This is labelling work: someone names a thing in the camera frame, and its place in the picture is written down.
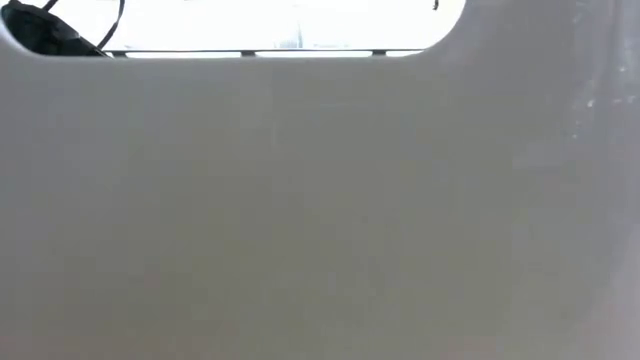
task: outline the white plastic surface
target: white plastic surface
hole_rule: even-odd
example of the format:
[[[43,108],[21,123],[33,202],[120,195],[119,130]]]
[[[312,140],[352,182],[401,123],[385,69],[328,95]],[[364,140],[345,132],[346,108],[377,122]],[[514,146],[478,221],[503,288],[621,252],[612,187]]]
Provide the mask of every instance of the white plastic surface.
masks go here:
[[[0,358],[637,359],[638,11],[475,0],[383,59],[3,29]]]

